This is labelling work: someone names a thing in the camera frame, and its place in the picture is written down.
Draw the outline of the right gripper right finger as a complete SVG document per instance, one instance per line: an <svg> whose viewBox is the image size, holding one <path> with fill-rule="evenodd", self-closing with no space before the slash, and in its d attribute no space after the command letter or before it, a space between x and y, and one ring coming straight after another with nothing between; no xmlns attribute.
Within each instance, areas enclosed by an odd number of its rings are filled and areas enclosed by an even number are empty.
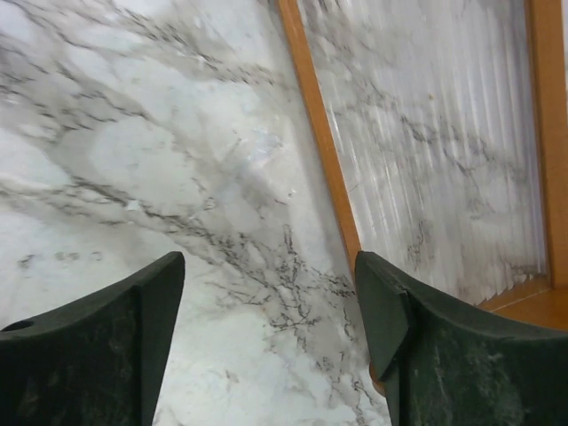
<svg viewBox="0 0 568 426"><path fill-rule="evenodd" d="M564 331L481 310L373 252L357 254L355 283L393 424L566 424Z"/></svg>

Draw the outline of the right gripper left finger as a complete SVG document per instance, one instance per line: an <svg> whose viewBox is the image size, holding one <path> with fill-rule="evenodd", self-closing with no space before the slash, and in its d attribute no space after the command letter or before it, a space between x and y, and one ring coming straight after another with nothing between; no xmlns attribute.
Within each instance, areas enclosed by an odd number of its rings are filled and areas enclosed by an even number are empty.
<svg viewBox="0 0 568 426"><path fill-rule="evenodd" d="M3 425L150 425L184 287L174 251L1 331Z"/></svg>

